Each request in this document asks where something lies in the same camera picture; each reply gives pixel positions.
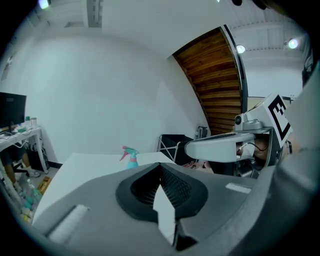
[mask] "teal spray bottle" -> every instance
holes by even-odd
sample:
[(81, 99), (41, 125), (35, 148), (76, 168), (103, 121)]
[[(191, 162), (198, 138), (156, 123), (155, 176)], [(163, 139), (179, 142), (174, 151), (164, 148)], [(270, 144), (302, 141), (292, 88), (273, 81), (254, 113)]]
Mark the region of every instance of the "teal spray bottle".
[(134, 148), (123, 146), (124, 149), (123, 156), (121, 157), (120, 161), (125, 158), (126, 155), (131, 155), (130, 160), (128, 164), (126, 165), (127, 169), (138, 167), (138, 162), (137, 162), (137, 154), (139, 153), (138, 150), (135, 150)]

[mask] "spray bottle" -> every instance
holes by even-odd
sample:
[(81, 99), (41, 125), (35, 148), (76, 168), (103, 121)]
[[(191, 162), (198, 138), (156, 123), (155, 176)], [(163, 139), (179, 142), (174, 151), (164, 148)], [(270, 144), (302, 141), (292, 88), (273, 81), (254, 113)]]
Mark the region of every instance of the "spray bottle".
[(125, 158), (126, 155), (131, 155), (130, 160), (128, 164), (126, 165), (127, 169), (138, 167), (138, 162), (137, 162), (137, 154), (139, 153), (138, 150), (135, 150), (134, 148), (123, 146), (124, 149), (123, 156), (121, 157), (120, 161)]
[(38, 189), (35, 188), (35, 186), (32, 184), (29, 178), (26, 181), (29, 184), (29, 188), (31, 190), (32, 197), (33, 197), (33, 210), (36, 211), (36, 208), (38, 207), (40, 200), (42, 198), (42, 194)]

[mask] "ceiling light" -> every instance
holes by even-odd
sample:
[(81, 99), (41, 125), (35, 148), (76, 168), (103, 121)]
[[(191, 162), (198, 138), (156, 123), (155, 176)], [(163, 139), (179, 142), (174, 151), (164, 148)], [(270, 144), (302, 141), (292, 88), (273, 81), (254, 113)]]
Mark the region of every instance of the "ceiling light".
[(50, 0), (38, 0), (38, 3), (40, 5), (41, 9), (45, 9), (47, 7), (49, 7), (49, 5), (51, 4)]
[(238, 45), (236, 46), (236, 50), (238, 51), (239, 54), (242, 54), (242, 53), (245, 52), (246, 48), (245, 48), (243, 45), (238, 44)]
[(298, 41), (296, 39), (291, 39), (288, 45), (289, 45), (289, 48), (295, 49), (298, 47)]

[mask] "monitor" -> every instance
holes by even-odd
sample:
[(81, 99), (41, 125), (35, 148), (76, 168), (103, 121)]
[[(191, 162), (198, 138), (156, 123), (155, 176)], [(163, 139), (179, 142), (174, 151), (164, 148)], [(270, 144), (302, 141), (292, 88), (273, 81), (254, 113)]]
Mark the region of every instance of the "monitor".
[(0, 129), (25, 122), (25, 95), (0, 92)]

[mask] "wooden ceiling panel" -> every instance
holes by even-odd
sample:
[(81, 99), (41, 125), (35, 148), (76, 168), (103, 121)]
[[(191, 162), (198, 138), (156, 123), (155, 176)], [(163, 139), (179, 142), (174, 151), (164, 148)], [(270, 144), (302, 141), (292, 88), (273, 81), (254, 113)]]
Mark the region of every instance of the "wooden ceiling panel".
[(239, 73), (229, 43), (216, 28), (174, 54), (199, 98), (212, 135), (229, 133), (241, 113)]

